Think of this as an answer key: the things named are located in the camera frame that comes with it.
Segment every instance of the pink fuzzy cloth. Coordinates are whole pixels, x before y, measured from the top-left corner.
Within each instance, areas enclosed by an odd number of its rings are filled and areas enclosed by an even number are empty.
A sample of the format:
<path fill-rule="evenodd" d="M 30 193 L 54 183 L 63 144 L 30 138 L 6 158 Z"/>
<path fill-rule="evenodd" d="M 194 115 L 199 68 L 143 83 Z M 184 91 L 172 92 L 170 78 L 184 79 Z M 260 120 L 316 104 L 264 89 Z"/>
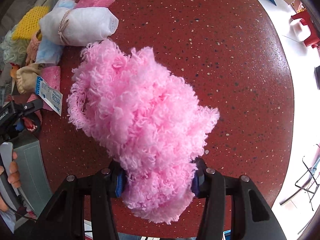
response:
<path fill-rule="evenodd" d="M 177 221 L 190 204 L 196 166 L 217 109 L 199 106 L 192 87 L 155 61 L 152 48 L 125 55 L 110 40 L 89 44 L 74 69 L 69 121 L 126 170 L 122 195 L 135 216 Z"/>

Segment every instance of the red plastic stool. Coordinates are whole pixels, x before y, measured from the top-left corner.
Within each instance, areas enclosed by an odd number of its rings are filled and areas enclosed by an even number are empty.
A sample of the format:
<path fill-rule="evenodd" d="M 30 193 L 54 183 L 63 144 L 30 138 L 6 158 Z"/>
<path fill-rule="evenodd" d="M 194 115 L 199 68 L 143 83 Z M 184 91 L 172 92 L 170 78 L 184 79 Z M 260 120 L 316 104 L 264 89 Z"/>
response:
<path fill-rule="evenodd" d="M 320 42 L 320 39 L 318 37 L 316 29 L 313 26 L 313 23 L 311 21 L 311 17 L 310 17 L 310 14 L 308 13 L 308 11 L 304 10 L 302 12 L 299 12 L 299 13 L 297 13 L 295 15 L 292 15 L 291 18 L 293 20 L 302 18 L 300 20 L 302 25 L 308 25 L 308 27 L 310 29 L 311 35 L 304 40 L 304 45 L 306 45 L 306 46 L 310 46 L 311 45 L 312 48 L 318 47 L 317 44 Z"/>

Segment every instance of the orange item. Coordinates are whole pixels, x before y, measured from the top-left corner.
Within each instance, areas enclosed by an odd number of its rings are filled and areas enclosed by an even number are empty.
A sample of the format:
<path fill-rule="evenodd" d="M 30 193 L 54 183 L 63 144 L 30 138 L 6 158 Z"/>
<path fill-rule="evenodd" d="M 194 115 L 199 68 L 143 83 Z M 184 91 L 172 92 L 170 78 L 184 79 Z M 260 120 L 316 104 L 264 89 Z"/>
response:
<path fill-rule="evenodd" d="M 12 69 L 10 70 L 10 76 L 16 80 L 17 79 L 17 70 L 19 69 L 19 66 L 13 65 Z"/>

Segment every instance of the red terrazzo tabletop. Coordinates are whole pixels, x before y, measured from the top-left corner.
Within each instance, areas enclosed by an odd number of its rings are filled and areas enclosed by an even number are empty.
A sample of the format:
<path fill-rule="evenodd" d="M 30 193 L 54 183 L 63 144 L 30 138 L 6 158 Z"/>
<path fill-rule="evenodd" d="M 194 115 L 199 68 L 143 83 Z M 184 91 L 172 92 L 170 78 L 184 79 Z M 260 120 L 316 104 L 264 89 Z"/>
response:
<path fill-rule="evenodd" d="M 121 50 L 153 46 L 156 60 L 184 77 L 201 105 L 219 108 L 221 118 L 205 147 L 208 166 L 228 176 L 247 173 L 272 205 L 289 163 L 293 86 L 279 38 L 258 1 L 116 0 L 109 9 L 119 19 L 111 38 Z M 53 191 L 68 174 L 91 175 L 109 163 L 106 149 L 68 123 L 65 99 L 80 49 L 66 47 L 60 62 L 62 117 L 43 114 L 40 143 Z M 203 204 L 194 199 L 172 225 L 136 218 L 120 199 L 113 211 L 119 232 L 190 237 L 196 236 Z M 87 219 L 89 208 L 86 201 Z M 230 209 L 228 199 L 225 229 Z"/>

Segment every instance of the white package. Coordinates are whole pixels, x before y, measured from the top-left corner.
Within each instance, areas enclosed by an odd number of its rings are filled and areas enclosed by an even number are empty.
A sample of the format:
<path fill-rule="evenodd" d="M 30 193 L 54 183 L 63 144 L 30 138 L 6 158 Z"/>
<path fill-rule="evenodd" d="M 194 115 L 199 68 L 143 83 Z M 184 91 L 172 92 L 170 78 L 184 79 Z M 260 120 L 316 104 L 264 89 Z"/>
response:
<path fill-rule="evenodd" d="M 86 46 L 88 43 L 102 41 L 115 33 L 119 20 L 104 7 L 72 10 L 60 7 L 54 8 L 41 18 L 39 24 L 42 35 L 55 44 Z"/>

